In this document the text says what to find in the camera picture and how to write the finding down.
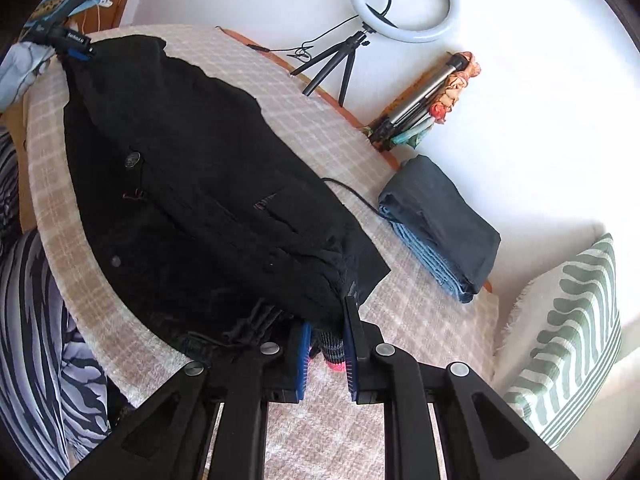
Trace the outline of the gloved left hand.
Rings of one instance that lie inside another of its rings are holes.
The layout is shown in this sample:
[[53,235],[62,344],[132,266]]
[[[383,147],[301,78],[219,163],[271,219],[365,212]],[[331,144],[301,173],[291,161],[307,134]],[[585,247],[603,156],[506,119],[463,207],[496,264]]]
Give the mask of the gloved left hand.
[[51,47],[23,41],[10,47],[1,64],[0,112],[4,113],[18,102],[47,69],[54,55]]

